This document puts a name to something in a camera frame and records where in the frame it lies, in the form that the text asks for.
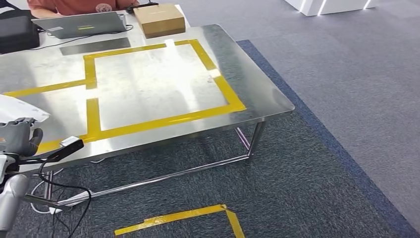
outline white cabinet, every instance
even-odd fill
[[[378,0],[285,0],[306,16],[375,7]]]

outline white object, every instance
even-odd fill
[[[73,197],[71,197],[71,198],[69,198],[69,199],[72,199],[72,198],[77,198],[77,197],[81,197],[81,196],[84,196],[84,195],[88,195],[88,192],[84,191],[84,192],[79,193],[79,194],[77,194],[76,196],[73,196]],[[83,201],[80,201],[80,202],[73,202],[73,203],[67,204],[66,206],[67,206],[67,207],[72,207],[72,206],[75,206],[75,205],[77,205],[77,204],[79,204],[79,203],[81,203],[81,202],[83,202]],[[51,214],[54,214],[54,213],[59,213],[59,212],[62,212],[62,211],[63,211],[63,210],[61,210],[61,209],[58,209],[58,208],[53,208],[53,207],[50,207],[49,209],[50,209],[50,213],[51,213]]]
[[[375,7],[378,0],[285,0],[305,16],[362,10]]]
[[[18,118],[33,118],[37,122],[43,122],[50,114],[14,97],[0,94],[0,122],[8,123]]]

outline brown box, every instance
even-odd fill
[[[134,9],[146,38],[185,32],[185,19],[173,4],[159,4]]]

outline laptop lid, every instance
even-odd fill
[[[32,21],[59,39],[125,31],[125,26],[115,11]]]

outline table top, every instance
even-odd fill
[[[219,25],[145,39],[131,48],[63,56],[59,47],[0,56],[0,92],[52,116],[40,151],[72,135],[85,147],[59,169],[245,123],[287,115],[293,104]],[[86,42],[75,42],[75,45]],[[33,172],[39,165],[26,165]]]

